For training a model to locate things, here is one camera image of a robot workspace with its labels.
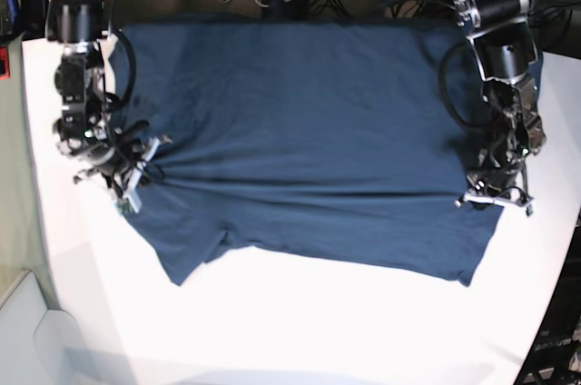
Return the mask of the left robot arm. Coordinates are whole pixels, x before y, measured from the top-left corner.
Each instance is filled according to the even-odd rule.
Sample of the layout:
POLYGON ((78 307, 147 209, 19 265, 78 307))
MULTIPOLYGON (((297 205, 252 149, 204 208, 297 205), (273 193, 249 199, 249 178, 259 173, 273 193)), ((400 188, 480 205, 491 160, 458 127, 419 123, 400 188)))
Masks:
POLYGON ((438 69, 438 89, 448 114, 464 130, 479 133, 484 146, 477 166, 466 172, 468 188, 455 204, 515 206, 526 211, 527 158, 546 142, 537 109, 537 80, 529 67, 539 51, 529 27, 534 0, 452 0, 465 41, 451 47, 438 69), (468 48, 482 81, 482 99, 491 109, 489 122, 469 123, 447 91, 446 71, 453 56, 468 48))

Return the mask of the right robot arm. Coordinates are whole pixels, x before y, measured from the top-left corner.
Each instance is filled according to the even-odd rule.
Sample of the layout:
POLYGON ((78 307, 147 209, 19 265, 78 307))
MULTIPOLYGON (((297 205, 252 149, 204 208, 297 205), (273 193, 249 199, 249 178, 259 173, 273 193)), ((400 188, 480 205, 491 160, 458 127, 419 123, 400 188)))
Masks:
POLYGON ((74 177, 75 183, 99 174, 109 190, 123 197, 140 183, 160 143, 138 139, 138 133, 149 125, 144 120, 125 131, 115 131, 110 125, 112 116, 130 103, 136 79, 135 52, 126 35, 113 26, 113 3, 48 0, 45 37, 63 47, 54 74, 62 101, 61 115, 54 123, 58 150, 87 163, 87 169, 74 177), (106 88, 100 43, 110 35, 123 47, 129 65, 128 81, 120 95, 106 88))

